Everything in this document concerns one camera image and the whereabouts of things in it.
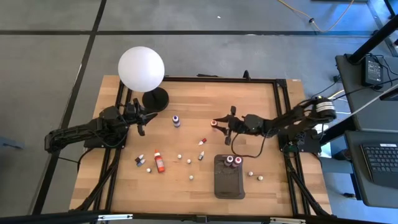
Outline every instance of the keyboard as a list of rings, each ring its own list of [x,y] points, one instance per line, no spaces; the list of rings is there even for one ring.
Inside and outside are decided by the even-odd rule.
[[[373,183],[398,189],[398,144],[362,144]]]

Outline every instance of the wooden table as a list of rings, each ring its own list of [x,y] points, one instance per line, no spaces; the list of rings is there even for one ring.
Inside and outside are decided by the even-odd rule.
[[[287,84],[291,105],[295,106],[304,99],[302,83],[300,80],[287,80]],[[104,76],[94,117],[114,104],[118,86],[118,76]],[[119,162],[112,212],[292,215],[284,158],[276,136],[266,139],[260,157],[244,159],[244,174],[254,172],[253,177],[244,175],[244,199],[218,199],[214,195],[213,158],[217,154],[231,154],[231,148],[224,145],[223,134],[213,130],[210,121],[228,114],[231,105],[236,106],[237,117],[251,113],[267,119],[275,118],[277,112],[272,85],[162,82],[161,87],[169,93],[170,103],[144,128],[144,137],[138,135],[134,125],[131,126]],[[141,96],[142,93],[134,92],[132,98],[136,97],[141,102]],[[173,126],[173,115],[180,116],[181,127]],[[198,146],[203,138],[207,138],[207,142]],[[237,153],[255,155],[260,150],[261,141],[260,137],[240,135],[235,140],[234,149]],[[155,166],[155,149],[160,151],[165,162],[166,171],[162,174],[157,173]],[[202,151],[205,157],[199,161],[197,158]],[[137,167],[134,159],[140,154],[144,154],[146,163]],[[182,154],[182,159],[178,159],[177,154]],[[104,149],[95,149],[82,160],[70,208],[79,206],[97,184],[103,155]],[[306,186],[323,209],[330,213],[319,160],[304,153],[301,153],[301,159]],[[152,169],[151,174],[146,172],[148,167]],[[193,175],[194,180],[189,180],[189,175]],[[257,180],[259,175],[264,177],[263,181]],[[100,208],[104,208],[106,192],[105,187]],[[298,187],[295,192],[302,212]]]

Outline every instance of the lamp base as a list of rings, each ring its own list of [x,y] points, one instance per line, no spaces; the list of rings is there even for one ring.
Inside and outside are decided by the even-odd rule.
[[[157,87],[152,91],[144,93],[142,96],[142,105],[151,113],[160,112],[169,105],[169,94],[167,94],[166,90]]]

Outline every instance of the concrete floor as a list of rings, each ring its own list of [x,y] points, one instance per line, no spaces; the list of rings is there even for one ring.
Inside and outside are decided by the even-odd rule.
[[[347,4],[287,1],[329,27]],[[372,1],[386,17],[380,1]],[[0,30],[91,30],[100,0],[2,0]],[[100,30],[312,30],[308,19],[277,1],[261,0],[113,0],[108,1]],[[377,29],[366,4],[354,4],[333,29]],[[239,36],[239,35],[116,35],[97,36],[70,125],[91,119],[103,75],[117,75],[121,54],[143,45],[157,51],[167,75],[198,73],[256,78],[298,78],[311,96],[337,75],[334,57],[352,53],[367,37]],[[87,45],[86,35],[0,35],[0,136],[23,142],[25,149],[0,148],[0,217],[29,212],[47,153],[43,138],[58,127]],[[383,43],[375,54],[391,56]],[[325,92],[342,89],[340,84]],[[344,101],[339,111],[349,111]],[[62,156],[77,159],[81,144],[68,146]],[[352,203],[338,190],[349,191],[349,176],[325,174],[333,213],[339,217],[379,222],[397,220],[397,210]],[[44,212],[68,210],[76,166],[59,161]]]

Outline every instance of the red bottle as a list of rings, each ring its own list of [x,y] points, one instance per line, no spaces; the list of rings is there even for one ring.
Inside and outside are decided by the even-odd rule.
[[[156,162],[157,171],[164,172],[165,168],[164,168],[163,159],[160,156],[160,152],[157,149],[155,149],[155,162]]]

